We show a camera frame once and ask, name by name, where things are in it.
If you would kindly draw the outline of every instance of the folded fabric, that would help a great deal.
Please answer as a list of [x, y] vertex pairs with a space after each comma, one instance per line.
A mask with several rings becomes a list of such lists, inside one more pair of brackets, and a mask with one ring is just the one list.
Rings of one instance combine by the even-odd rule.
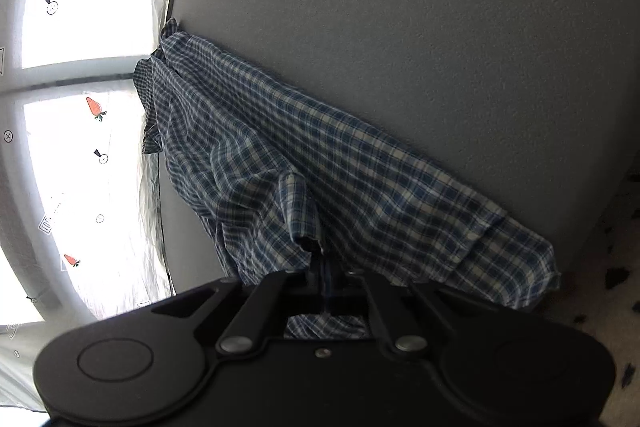
[[[302, 269], [319, 245], [391, 283], [433, 279], [510, 307], [559, 274], [551, 244], [432, 160], [178, 28], [136, 67], [144, 153], [245, 284]], [[355, 338], [357, 317], [298, 316], [297, 337]]]

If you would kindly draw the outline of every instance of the gray mattress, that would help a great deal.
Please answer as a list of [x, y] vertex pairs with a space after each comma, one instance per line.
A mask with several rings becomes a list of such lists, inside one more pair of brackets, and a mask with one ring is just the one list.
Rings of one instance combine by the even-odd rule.
[[434, 158], [551, 240], [561, 269], [639, 146], [640, 0], [175, 0], [171, 15]]

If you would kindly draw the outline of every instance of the carrot print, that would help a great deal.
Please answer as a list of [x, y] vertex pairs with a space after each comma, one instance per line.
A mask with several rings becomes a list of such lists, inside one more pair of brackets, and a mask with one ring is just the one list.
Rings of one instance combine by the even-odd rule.
[[75, 266], [79, 266], [79, 264], [80, 264], [80, 261], [76, 261], [75, 257], [71, 257], [70, 255], [67, 255], [66, 253], [65, 253], [65, 259], [68, 261], [68, 263], [71, 266], [75, 267]]
[[90, 99], [89, 97], [86, 97], [86, 103], [89, 104], [89, 109], [91, 110], [91, 114], [94, 115], [95, 120], [101, 122], [102, 117], [107, 114], [107, 112], [103, 111], [102, 107], [100, 107], [100, 104], [95, 100]]

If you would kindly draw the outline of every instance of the sheer curtain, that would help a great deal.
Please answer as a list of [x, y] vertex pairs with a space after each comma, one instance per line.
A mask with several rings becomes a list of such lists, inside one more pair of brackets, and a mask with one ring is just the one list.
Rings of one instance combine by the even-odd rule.
[[2, 425], [44, 409], [31, 371], [52, 338], [172, 294], [130, 81], [167, 1], [0, 1]]

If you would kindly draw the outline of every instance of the black spot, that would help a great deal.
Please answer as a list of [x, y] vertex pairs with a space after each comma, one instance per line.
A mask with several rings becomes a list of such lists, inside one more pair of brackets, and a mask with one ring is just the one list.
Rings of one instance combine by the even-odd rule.
[[620, 283], [625, 282], [630, 273], [625, 267], [609, 268], [604, 276], [604, 287], [607, 290], [615, 288]]
[[634, 374], [636, 373], [635, 365], [631, 364], [631, 362], [627, 362], [625, 365], [625, 372], [622, 375], [622, 389], [628, 386], [631, 381], [634, 379]]

